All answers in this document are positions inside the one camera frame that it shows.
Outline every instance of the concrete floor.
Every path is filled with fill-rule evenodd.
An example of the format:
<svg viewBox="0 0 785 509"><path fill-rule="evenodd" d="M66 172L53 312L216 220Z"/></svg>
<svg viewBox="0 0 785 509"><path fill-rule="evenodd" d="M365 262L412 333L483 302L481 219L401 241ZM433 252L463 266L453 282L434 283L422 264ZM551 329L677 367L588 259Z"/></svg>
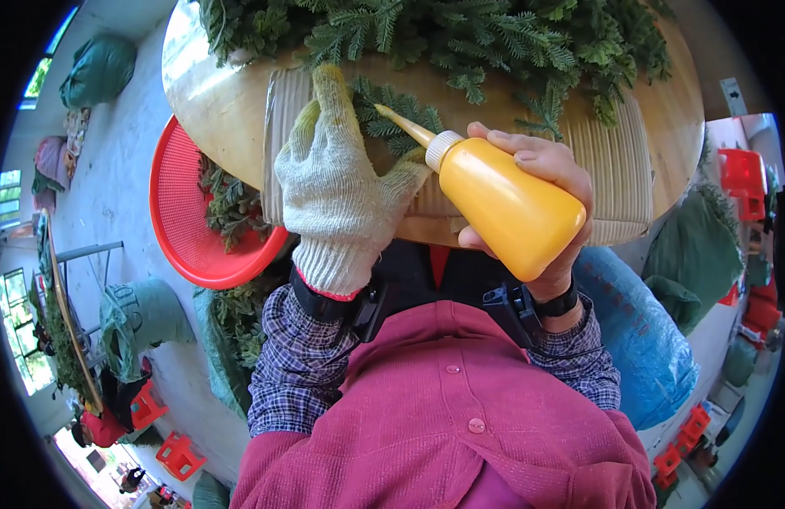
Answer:
<svg viewBox="0 0 785 509"><path fill-rule="evenodd" d="M163 21L143 41L133 79L117 100L93 109L71 190L59 196L53 239L58 251L123 240L123 249L112 253L107 282L142 280L149 275L162 278L176 292L197 331L192 285L163 256L148 209L151 158L172 113L160 77L166 23ZM664 219L656 222L650 236L616 247L619 256L637 272L641 271L649 245ZM69 264L71 297L84 327L98 322L102 289L95 274L103 274L104 265L104 256ZM717 305L688 338L695 361L702 365L693 399L703 398L717 377L736 314L736 309ZM164 437L172 430L187 433L208 458L204 468L224 483L235 483L239 460L249 439L247 426L212 395L203 349L199 344L166 343L147 354L154 366L154 383L170 408L155 426ZM684 409L692 403L693 400L688 402ZM651 458L670 440L669 434L682 420L680 414L640 433ZM154 460L154 450L137 450L135 454L153 476L160 477L185 498L191 497L197 475L186 483L176 482Z"/></svg>

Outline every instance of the window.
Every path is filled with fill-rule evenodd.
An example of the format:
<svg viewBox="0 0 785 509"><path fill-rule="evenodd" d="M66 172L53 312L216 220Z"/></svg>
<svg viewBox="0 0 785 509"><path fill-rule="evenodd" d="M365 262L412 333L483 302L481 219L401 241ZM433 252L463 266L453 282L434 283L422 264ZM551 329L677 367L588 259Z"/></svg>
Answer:
<svg viewBox="0 0 785 509"><path fill-rule="evenodd" d="M53 371L47 356L36 347L33 316L22 269L0 276L0 308L11 353L30 396L53 381Z"/></svg>
<svg viewBox="0 0 785 509"><path fill-rule="evenodd" d="M36 100L39 99L41 86L45 83L45 77L47 76L48 69L50 69L50 63L53 62L53 53L59 48L59 43L61 42L64 33L67 32L67 27L70 26L70 22L73 20L73 17L78 10L79 8L77 6L72 8L70 14L65 18L64 23L62 23L59 30L56 31L50 44L45 48L45 54L39 60L39 65L36 67L36 71L33 73L31 81L28 83L28 87L25 89L25 96L20 104L20 110L36 109Z"/></svg>
<svg viewBox="0 0 785 509"><path fill-rule="evenodd" d="M22 170L0 173L0 229L20 223L20 186Z"/></svg>

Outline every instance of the red stool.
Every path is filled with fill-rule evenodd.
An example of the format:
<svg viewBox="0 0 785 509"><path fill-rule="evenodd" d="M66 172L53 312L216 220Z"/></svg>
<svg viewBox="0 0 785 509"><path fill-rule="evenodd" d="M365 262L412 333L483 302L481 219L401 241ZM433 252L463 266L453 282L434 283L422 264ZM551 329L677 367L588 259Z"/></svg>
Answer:
<svg viewBox="0 0 785 509"><path fill-rule="evenodd" d="M673 447L672 444L667 444L667 450L656 456L652 460L652 464L658 468L658 475L667 477L675 472L675 467L681 463L681 454Z"/></svg>
<svg viewBox="0 0 785 509"><path fill-rule="evenodd" d="M750 295L746 301L744 320L758 325L761 330L770 331L777 327L777 322L780 321L780 311L770 300L758 295Z"/></svg>
<svg viewBox="0 0 785 509"><path fill-rule="evenodd" d="M765 166L760 154L740 148L721 148L718 149L718 154L726 156L726 162L721 164L722 188L746 190L750 196L765 195L768 188L765 183Z"/></svg>
<svg viewBox="0 0 785 509"><path fill-rule="evenodd" d="M687 436L697 442L698 439L701 438L701 435L703 435L704 430L706 430L706 425L709 424L710 421L711 418L709 417L709 414L706 413L706 410L704 410L701 403L699 403L690 409L690 418L681 425L681 429L683 433L686 433Z"/></svg>
<svg viewBox="0 0 785 509"><path fill-rule="evenodd" d="M740 299L740 280L737 280L735 281L735 284L732 285L732 288L729 290L729 293L727 293L723 299L719 300L718 303L735 307L738 305L739 299Z"/></svg>
<svg viewBox="0 0 785 509"><path fill-rule="evenodd" d="M669 475L662 475L662 472L659 471L659 473L653 477L653 482L663 491L669 488L676 479L678 479L678 474L676 474L674 470Z"/></svg>
<svg viewBox="0 0 785 509"><path fill-rule="evenodd" d="M154 384L152 379L149 379L144 383L141 392L135 396L135 399L133 399L133 402L129 405L129 409L133 414L133 427L135 429L146 428L160 416L169 412L168 406L158 405L154 395Z"/></svg>
<svg viewBox="0 0 785 509"><path fill-rule="evenodd" d="M678 437L675 439L675 449L682 458L685 458L687 454L691 453L696 445L698 445L696 439L683 431L678 432Z"/></svg>
<svg viewBox="0 0 785 509"><path fill-rule="evenodd" d="M191 445L188 436L172 432L154 457L175 479L185 481L206 463L204 457L197 456L191 451Z"/></svg>
<svg viewBox="0 0 785 509"><path fill-rule="evenodd" d="M762 221L765 219L765 198L763 195L751 196L749 191L738 191L730 196L737 196L740 198L740 208L738 209L738 218L741 221Z"/></svg>

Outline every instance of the corrugated cardboard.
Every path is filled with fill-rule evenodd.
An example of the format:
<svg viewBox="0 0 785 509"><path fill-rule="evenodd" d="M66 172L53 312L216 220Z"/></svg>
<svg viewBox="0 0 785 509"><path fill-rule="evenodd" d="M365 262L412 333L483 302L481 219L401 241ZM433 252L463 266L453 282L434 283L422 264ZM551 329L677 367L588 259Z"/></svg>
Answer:
<svg viewBox="0 0 785 509"><path fill-rule="evenodd" d="M383 56L366 56L343 66L345 79L361 74L378 84L389 83L398 93L409 92L422 105L435 106L445 129L466 134L472 121L491 129L515 132L514 119L527 119L526 110L511 96L504 76L487 77L485 106L469 104L463 92L450 89L446 78L428 64L418 63L406 73L392 70ZM271 224L282 224L282 194L273 172L273 161L285 143L293 121L311 97L309 73L296 68L271 74L266 107L265 167L262 186L263 213ZM576 161L591 174L594 185L593 245L624 242L643 235L652 221L652 164L638 103L628 94L618 107L619 127L607 129L591 115L591 106L578 96L565 104L560 126ZM367 154L378 174L395 162L379 139L366 140ZM413 200L407 215L421 218L460 218L461 214L440 191L433 174ZM450 221L459 231L464 221Z"/></svg>

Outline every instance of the bottle nozzle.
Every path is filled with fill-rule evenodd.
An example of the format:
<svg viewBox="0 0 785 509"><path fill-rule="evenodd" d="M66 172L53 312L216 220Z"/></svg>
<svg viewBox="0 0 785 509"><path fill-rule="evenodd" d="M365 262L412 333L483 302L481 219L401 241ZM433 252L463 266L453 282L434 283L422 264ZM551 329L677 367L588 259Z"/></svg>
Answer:
<svg viewBox="0 0 785 509"><path fill-rule="evenodd" d="M401 115L398 115L396 112L384 106L383 104L374 104L374 106L376 107L376 110L381 117L395 122L398 127L404 129L404 131L407 132L409 136L413 137L413 139L415 139L421 145L421 147L429 147L429 143L435 139L435 133L419 126L418 124L402 117Z"/></svg>

